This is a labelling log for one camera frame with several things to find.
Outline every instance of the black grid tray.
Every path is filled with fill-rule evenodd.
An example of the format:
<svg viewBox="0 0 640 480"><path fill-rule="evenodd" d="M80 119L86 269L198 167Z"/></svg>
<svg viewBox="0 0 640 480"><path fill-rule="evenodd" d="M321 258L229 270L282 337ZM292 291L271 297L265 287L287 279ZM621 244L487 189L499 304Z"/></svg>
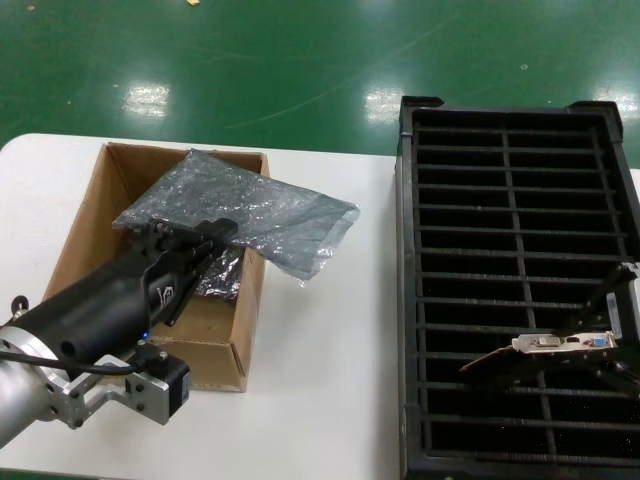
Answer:
<svg viewBox="0 0 640 480"><path fill-rule="evenodd" d="M640 259L615 104L405 97L396 178L403 476L640 478L640 402L577 370L493 394L458 373Z"/></svg>

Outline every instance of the open cardboard box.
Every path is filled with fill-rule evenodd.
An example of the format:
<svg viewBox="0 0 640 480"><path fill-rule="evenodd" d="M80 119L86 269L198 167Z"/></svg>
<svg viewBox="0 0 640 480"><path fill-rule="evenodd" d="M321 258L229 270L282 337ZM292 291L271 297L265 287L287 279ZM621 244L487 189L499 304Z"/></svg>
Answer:
<svg viewBox="0 0 640 480"><path fill-rule="evenodd" d="M269 176L263 154L212 153ZM111 222L186 154L186 150L114 143L102 148L45 298L126 251L126 233L113 230ZM174 327L153 329L154 344L189 364L193 388L246 389L264 268L262 257L247 249L235 308L194 297Z"/></svg>

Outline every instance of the plastic bag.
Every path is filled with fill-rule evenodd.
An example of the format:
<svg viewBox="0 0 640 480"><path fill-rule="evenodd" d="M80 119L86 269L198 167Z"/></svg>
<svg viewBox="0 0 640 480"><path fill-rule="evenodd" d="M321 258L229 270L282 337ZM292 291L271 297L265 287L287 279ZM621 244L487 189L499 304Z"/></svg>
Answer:
<svg viewBox="0 0 640 480"><path fill-rule="evenodd" d="M205 272L196 295L233 303L238 298L242 278L244 248L229 247Z"/></svg>
<svg viewBox="0 0 640 480"><path fill-rule="evenodd" d="M229 218L238 224L232 245L252 248L306 282L333 256L359 214L352 203L191 150L113 225L136 228L154 217L194 227L203 220Z"/></svg>

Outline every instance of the black wire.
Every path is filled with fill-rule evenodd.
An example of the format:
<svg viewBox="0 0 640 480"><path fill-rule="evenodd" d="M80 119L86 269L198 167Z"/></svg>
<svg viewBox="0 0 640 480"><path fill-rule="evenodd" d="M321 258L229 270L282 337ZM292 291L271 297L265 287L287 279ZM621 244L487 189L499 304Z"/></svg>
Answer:
<svg viewBox="0 0 640 480"><path fill-rule="evenodd" d="M130 365L128 367L113 367L110 365L90 365L85 363L75 363L65 360L52 360L49 358L34 357L22 353L0 351L0 360L9 362L24 363L36 367L57 368L59 370L75 370L76 372L93 373L96 375L120 376L138 373L142 370L140 365Z"/></svg>

